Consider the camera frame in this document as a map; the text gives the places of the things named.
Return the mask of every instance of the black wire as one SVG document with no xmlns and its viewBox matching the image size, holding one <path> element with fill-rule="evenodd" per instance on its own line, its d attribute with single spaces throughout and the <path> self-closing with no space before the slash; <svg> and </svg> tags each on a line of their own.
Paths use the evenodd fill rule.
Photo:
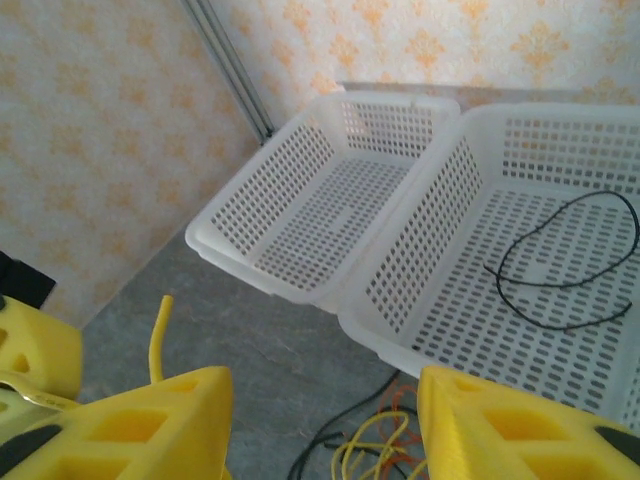
<svg viewBox="0 0 640 480">
<path fill-rule="evenodd" d="M 294 478 L 297 479 L 297 480 L 302 480 L 302 474 L 304 473 L 305 465 L 309 461 L 309 457 L 311 456 L 311 453 L 313 452 L 313 450 L 319 444 L 327 441 L 327 440 L 319 440 L 320 437 L 323 435 L 324 431 L 327 428 L 329 428 L 332 424 L 334 424 L 335 422 L 340 420 L 341 418 L 345 417 L 346 415 L 350 414 L 354 410 L 357 410 L 358 408 L 366 405 L 367 403 L 375 400 L 380 395 L 382 395 L 384 393 L 384 391 L 387 388 L 389 388 L 389 385 L 391 385 L 393 383 L 393 381 L 396 378 L 398 378 L 398 375 L 400 375 L 400 370 L 396 370 L 395 372 L 393 372 L 391 377 L 389 377 L 389 379 L 380 388 L 378 388 L 375 392 L 373 392 L 371 395 L 369 395 L 368 397 L 360 400 L 358 403 L 352 405 L 351 407 L 347 408 L 346 410 L 343 410 L 342 412 L 338 413 L 337 415 L 335 415 L 335 416 L 331 417 L 329 420 L 327 420 L 324 423 L 324 425 L 322 425 L 318 429 L 318 431 L 313 436 L 313 439 L 309 442 L 307 447 L 300 453 L 300 455 L 298 455 L 298 457 L 296 458 L 295 462 L 293 462 L 293 465 L 291 465 L 291 468 L 289 469 L 289 473 L 287 474 L 287 480 L 293 480 Z M 333 433 L 333 434 L 330 434 L 329 436 L 331 436 L 331 435 L 342 435 L 342 434 L 341 433 L 339 433 L 339 434 Z"/>
<path fill-rule="evenodd" d="M 534 283 L 534 282 L 526 282 L 524 280 L 518 280 L 516 278 L 505 277 L 504 275 L 500 275 L 500 280 L 505 280 L 507 282 L 510 282 L 510 283 L 513 283 L 513 284 L 516 284 L 516 285 L 529 285 L 531 287 L 542 287 L 542 288 L 580 287 L 580 286 L 584 285 L 585 283 L 589 283 L 589 282 L 595 280 L 596 278 L 604 275 L 605 273 L 609 273 L 611 270 L 613 270 L 614 268 L 616 268 L 617 266 L 622 264 L 625 260 L 627 260 L 631 255 L 633 255 L 633 253 L 635 252 L 636 248 L 638 247 L 638 242 L 640 242 L 640 221 L 638 220 L 638 214 L 636 213 L 635 209 L 633 208 L 633 205 L 631 205 L 629 200 L 627 200 L 623 195 L 620 195 L 617 192 L 610 192 L 608 190 L 600 190 L 598 192 L 587 193 L 586 195 L 582 195 L 582 196 L 580 196 L 578 198 L 574 198 L 570 202 L 565 203 L 558 210 L 556 210 L 553 215 L 551 215 L 548 219 L 546 219 L 544 222 L 542 222 L 542 224 L 540 224 L 538 227 L 536 227 L 535 229 L 531 230 L 529 233 L 526 233 L 525 235 L 523 235 L 520 238 L 518 238 L 515 242 L 513 242 L 513 244 L 509 247 L 507 252 L 502 257 L 501 265 L 506 263 L 507 257 L 509 256 L 511 251 L 516 247 L 516 245 L 518 245 L 519 243 L 523 242 L 527 237 L 530 237 L 531 235 L 534 235 L 534 234 L 540 232 L 547 225 L 549 225 L 558 215 L 560 215 L 563 211 L 565 211 L 567 208 L 569 208 L 574 203 L 577 203 L 577 202 L 579 202 L 581 200 L 584 200 L 585 198 L 593 197 L 593 196 L 596 196 L 596 195 L 614 195 L 614 196 L 618 197 L 620 200 L 622 200 L 625 203 L 625 205 L 629 209 L 629 212 L 631 213 L 631 216 L 633 217 L 633 223 L 634 223 L 634 227 L 635 227 L 635 238 L 633 240 L 633 245 L 631 246 L 631 248 L 629 249 L 629 252 L 627 252 L 627 254 L 625 256 L 623 256 L 620 260 L 612 263 L 611 265 L 609 265 L 605 269 L 600 270 L 600 271 L 594 273 L 593 275 L 585 278 L 584 280 L 580 280 L 578 282 L 573 282 L 573 283 Z M 498 276 L 499 275 L 497 272 L 492 270 L 487 265 L 484 265 L 484 268 L 488 272 L 492 273 L 494 276 Z"/>
<path fill-rule="evenodd" d="M 589 277 L 580 280 L 578 282 L 573 282 L 573 283 L 533 283 L 533 282 L 526 282 L 523 280 L 517 280 L 515 278 L 510 278 L 510 277 L 505 277 L 504 275 L 502 275 L 502 269 L 504 268 L 507 258 L 509 256 L 509 254 L 513 251 L 513 249 L 520 244 L 521 242 L 523 242 L 526 238 L 530 237 L 531 235 L 534 235 L 538 232 L 540 232 L 543 228 L 545 228 L 547 225 L 549 225 L 549 223 L 551 223 L 551 221 L 553 221 L 553 219 L 555 219 L 560 213 L 562 213 L 564 210 L 566 210 L 569 206 L 573 205 L 576 202 L 579 202 L 581 200 L 584 200 L 585 198 L 588 197 L 593 197 L 596 195 L 614 195 L 617 198 L 619 198 L 620 200 L 622 200 L 624 202 L 624 204 L 626 205 L 626 207 L 629 209 L 629 212 L 631 213 L 631 216 L 633 217 L 633 224 L 634 224 L 634 228 L 635 228 L 635 235 L 634 235 L 634 240 L 633 240 L 633 244 L 629 250 L 629 252 L 627 252 L 626 255 L 624 255 L 622 258 L 620 258 L 618 261 L 612 263 L 611 265 L 607 266 L 606 268 L 590 275 Z M 505 252 L 505 254 L 502 257 L 502 260 L 500 261 L 500 265 L 498 266 L 498 270 L 494 271 L 492 270 L 490 267 L 488 267 L 487 265 L 484 265 L 485 270 L 487 270 L 489 273 L 491 273 L 495 279 L 496 279 L 496 288 L 498 290 L 498 295 L 500 296 L 500 298 L 502 299 L 502 301 L 504 303 L 507 304 L 507 306 L 509 308 L 511 308 L 511 310 L 513 310 L 518 316 L 520 316 L 521 318 L 523 318 L 524 320 L 526 320 L 527 322 L 531 323 L 532 325 L 535 325 L 536 327 L 539 328 L 544 328 L 546 330 L 555 330 L 555 331 L 567 331 L 567 330 L 573 330 L 576 328 L 584 328 L 584 327 L 589 327 L 589 326 L 594 326 L 594 325 L 599 325 L 601 323 L 605 323 L 605 322 L 610 322 L 612 320 L 615 320 L 617 318 L 622 317 L 624 314 L 626 314 L 629 309 L 631 308 L 632 303 L 629 302 L 622 310 L 618 311 L 617 313 L 614 313 L 613 315 L 606 317 L 606 318 L 600 318 L 597 320 L 592 320 L 589 322 L 584 322 L 584 323 L 577 323 L 577 324 L 573 324 L 573 325 L 563 325 L 563 326 L 557 326 L 557 325 L 545 325 L 529 316 L 527 316 L 522 310 L 520 310 L 516 305 L 514 305 L 504 294 L 503 290 L 502 290 L 502 285 L 500 284 L 501 281 L 507 281 L 516 285 L 528 285 L 528 286 L 532 286 L 532 287 L 540 287 L 540 288 L 570 288 L 570 287 L 580 287 L 582 285 L 585 285 L 586 283 L 592 282 L 593 280 L 595 280 L 596 278 L 611 272 L 613 269 L 615 269 L 616 267 L 618 267 L 619 265 L 621 265 L 624 261 L 628 260 L 629 257 L 631 257 L 631 255 L 633 255 L 638 247 L 638 243 L 640 242 L 640 221 L 638 220 L 638 214 L 636 213 L 635 209 L 633 208 L 633 205 L 631 205 L 631 202 L 629 202 L 629 200 L 627 200 L 623 195 L 617 193 L 617 192 L 611 192 L 608 190 L 601 190 L 601 191 L 597 191 L 597 192 L 591 192 L 591 193 L 587 193 L 585 195 L 582 195 L 578 198 L 575 198 L 569 202 L 567 202 L 566 204 L 562 205 L 558 210 L 556 210 L 547 220 L 545 220 L 544 222 L 542 222 L 542 224 L 540 224 L 538 227 L 536 227 L 535 229 L 533 229 L 532 231 L 530 231 L 529 233 L 526 233 L 524 235 L 522 235 L 521 237 L 519 237 L 518 239 L 516 239 L 511 246 L 507 249 L 507 251 Z"/>
</svg>

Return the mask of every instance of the patterned wallpaper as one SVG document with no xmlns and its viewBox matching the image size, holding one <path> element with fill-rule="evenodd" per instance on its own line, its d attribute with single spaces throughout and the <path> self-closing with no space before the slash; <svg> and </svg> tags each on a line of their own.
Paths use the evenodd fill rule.
<svg viewBox="0 0 640 480">
<path fill-rule="evenodd" d="M 0 0 L 0 249 L 85 324 L 257 142 L 178 0 Z"/>
<path fill-rule="evenodd" d="M 335 80 L 463 106 L 640 99 L 638 0 L 210 1 L 278 125 Z"/>
</svg>

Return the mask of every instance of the yellow wire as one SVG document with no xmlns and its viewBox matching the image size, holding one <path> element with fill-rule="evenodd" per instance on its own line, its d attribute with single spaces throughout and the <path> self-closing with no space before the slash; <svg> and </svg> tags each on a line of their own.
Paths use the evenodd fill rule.
<svg viewBox="0 0 640 480">
<path fill-rule="evenodd" d="M 373 424 L 384 420 L 386 418 L 402 418 L 402 423 L 400 424 L 400 426 L 396 429 L 395 432 L 393 432 L 393 434 L 389 437 L 389 439 L 387 440 L 386 443 L 384 444 L 380 444 L 380 443 L 360 443 L 358 442 L 358 440 L 360 439 L 360 437 L 362 436 L 362 434 Z M 342 452 L 344 451 L 344 458 L 342 459 L 342 469 L 341 469 L 341 475 L 342 475 L 342 479 L 343 480 L 349 480 L 351 477 L 351 474 L 353 473 L 353 471 L 355 470 L 355 467 L 357 467 L 357 465 L 360 463 L 360 461 L 362 460 L 362 455 L 358 455 L 358 457 L 356 458 L 354 464 L 355 467 L 352 466 L 351 468 L 347 468 L 348 464 L 349 464 L 349 458 L 351 456 L 351 454 L 353 453 L 353 450 L 355 448 L 374 448 L 374 449 L 379 449 L 380 450 L 380 456 L 378 458 L 378 462 L 376 463 L 376 465 L 374 467 L 372 467 L 371 469 L 367 470 L 360 478 L 361 479 L 366 479 L 369 478 L 372 474 L 375 475 L 374 478 L 379 478 L 380 476 L 380 470 L 382 469 L 382 465 L 384 465 L 384 463 L 395 453 L 395 452 L 400 452 L 400 453 L 405 453 L 406 450 L 403 448 L 397 448 L 395 446 L 393 446 L 393 442 L 395 442 L 395 440 L 402 435 L 402 433 L 404 432 L 404 430 L 407 428 L 407 426 L 409 425 L 409 415 L 407 415 L 405 412 L 383 412 L 383 413 L 379 413 L 377 415 L 374 415 L 372 417 L 370 417 L 369 419 L 367 419 L 362 425 L 360 425 L 360 428 L 358 428 L 358 430 L 356 431 L 355 435 L 353 436 L 353 438 L 344 443 L 343 445 L 341 445 L 333 454 L 333 458 L 331 459 L 331 478 L 332 480 L 336 480 L 336 465 L 339 461 L 339 458 L 342 456 Z"/>
<path fill-rule="evenodd" d="M 424 470 L 426 466 L 427 466 L 427 459 L 425 458 L 423 461 L 421 461 L 418 464 L 415 470 L 411 472 L 411 475 L 409 475 L 409 478 L 407 478 L 407 480 L 416 480 L 416 478 L 418 478 L 418 475 L 420 475 L 420 472 L 422 472 L 422 470 Z"/>
<path fill-rule="evenodd" d="M 162 374 L 162 341 L 169 323 L 171 307 L 173 307 L 173 297 L 171 295 L 162 297 L 156 323 L 153 326 L 153 332 L 151 332 L 151 342 L 149 343 L 149 376 L 151 377 L 151 383 L 164 380 Z"/>
<path fill-rule="evenodd" d="M 340 447 L 338 447 L 338 449 L 333 453 L 333 457 L 331 458 L 331 478 L 333 480 L 335 480 L 336 477 L 336 465 L 338 464 L 338 462 L 340 461 L 340 457 L 342 455 L 342 452 L 344 452 L 347 447 L 350 445 L 351 442 L 346 442 L 342 445 L 340 445 Z M 360 443 L 360 442 L 356 442 L 354 444 L 354 448 L 370 448 L 373 450 L 381 450 L 384 449 L 386 446 L 385 443 Z M 402 448 L 402 447 L 392 447 L 394 452 L 397 453 L 402 453 L 402 454 L 406 454 L 407 453 L 407 449 L 406 448 Z"/>
<path fill-rule="evenodd" d="M 409 426 L 409 415 L 407 415 L 404 412 L 391 412 L 391 413 L 402 413 L 402 415 L 399 415 L 399 416 L 403 418 L 403 421 L 400 424 L 400 426 L 387 439 L 387 443 L 385 443 L 384 448 L 380 452 L 380 456 L 378 457 L 378 461 L 376 462 L 376 464 L 373 467 L 371 467 L 369 470 L 364 472 L 359 480 L 366 480 L 372 475 L 373 475 L 373 478 L 376 480 L 380 478 L 380 470 L 382 470 L 382 466 L 387 462 L 387 460 L 389 460 L 389 458 L 391 458 L 391 456 L 395 452 L 393 443 L 398 439 L 400 435 L 402 435 L 402 433 Z"/>
</svg>

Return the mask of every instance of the metal strip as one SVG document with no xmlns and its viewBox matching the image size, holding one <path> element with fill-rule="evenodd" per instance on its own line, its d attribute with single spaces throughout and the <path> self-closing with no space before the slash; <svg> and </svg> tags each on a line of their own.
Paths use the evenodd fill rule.
<svg viewBox="0 0 640 480">
<path fill-rule="evenodd" d="M 264 143 L 273 135 L 273 123 L 209 0 L 181 1 L 202 36 L 209 54 L 220 67 L 251 129 L 260 142 Z"/>
</svg>

